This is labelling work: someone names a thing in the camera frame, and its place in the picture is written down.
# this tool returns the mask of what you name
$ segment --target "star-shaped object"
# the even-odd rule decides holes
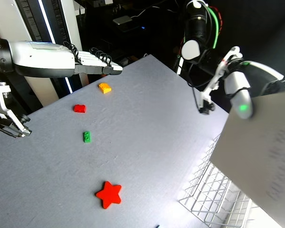
[[[122,202],[118,195],[120,189],[122,189],[121,185],[113,186],[108,181],[104,183],[104,189],[96,193],[96,196],[103,200],[104,209],[107,209],[111,205],[111,203],[120,204]]]

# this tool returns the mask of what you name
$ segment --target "green lego brick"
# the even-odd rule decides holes
[[[91,134],[90,134],[90,132],[84,132],[84,141],[85,141],[85,143],[90,143],[91,142]]]

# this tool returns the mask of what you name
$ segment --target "yellow block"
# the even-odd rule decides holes
[[[101,92],[103,92],[104,94],[106,94],[112,90],[112,88],[107,83],[100,83],[98,86],[99,86]]]

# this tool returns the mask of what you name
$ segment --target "green light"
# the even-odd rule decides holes
[[[246,111],[248,108],[249,106],[247,104],[243,104],[239,107],[239,110],[243,112],[243,111]]]

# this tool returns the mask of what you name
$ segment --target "table surface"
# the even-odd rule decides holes
[[[31,114],[30,137],[0,133],[0,228],[206,227],[177,199],[227,115],[199,114],[192,89],[153,56],[96,81]],[[123,187],[106,210],[104,181]]]

